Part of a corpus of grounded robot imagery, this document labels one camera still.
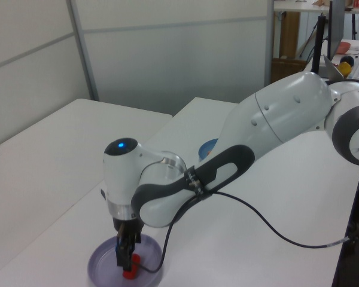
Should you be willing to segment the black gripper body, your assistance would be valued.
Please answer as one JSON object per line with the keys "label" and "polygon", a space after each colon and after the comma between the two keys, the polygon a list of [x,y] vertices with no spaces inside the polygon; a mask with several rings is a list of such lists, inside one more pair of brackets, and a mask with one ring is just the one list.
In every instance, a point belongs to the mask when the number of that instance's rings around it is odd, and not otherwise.
{"label": "black gripper body", "polygon": [[113,218],[112,220],[114,228],[117,231],[117,237],[136,236],[140,238],[144,226],[144,223],[140,219],[120,220]]}

